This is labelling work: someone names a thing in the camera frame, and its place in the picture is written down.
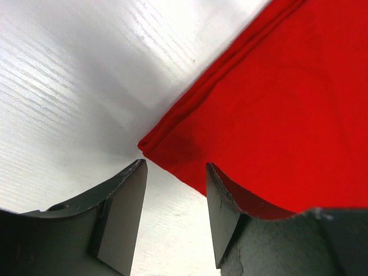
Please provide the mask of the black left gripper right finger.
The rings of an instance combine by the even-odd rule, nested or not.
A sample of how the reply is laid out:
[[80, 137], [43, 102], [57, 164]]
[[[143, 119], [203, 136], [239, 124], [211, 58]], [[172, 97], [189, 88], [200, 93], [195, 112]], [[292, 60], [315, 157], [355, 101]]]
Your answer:
[[292, 213], [206, 165], [216, 268], [222, 275], [366, 275], [367, 210]]

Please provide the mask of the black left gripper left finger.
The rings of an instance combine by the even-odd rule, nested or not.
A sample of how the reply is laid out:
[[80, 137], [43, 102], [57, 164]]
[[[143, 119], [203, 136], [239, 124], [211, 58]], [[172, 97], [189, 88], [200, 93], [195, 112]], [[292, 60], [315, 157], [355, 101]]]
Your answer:
[[147, 184], [138, 159], [45, 211], [1, 211], [2, 275], [129, 275]]

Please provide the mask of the red t shirt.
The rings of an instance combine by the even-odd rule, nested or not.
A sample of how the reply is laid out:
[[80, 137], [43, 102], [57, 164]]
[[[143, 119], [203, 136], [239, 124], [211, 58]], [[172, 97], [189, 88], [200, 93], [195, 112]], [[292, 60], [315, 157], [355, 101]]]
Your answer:
[[138, 144], [292, 212], [367, 207], [367, 2], [271, 1]]

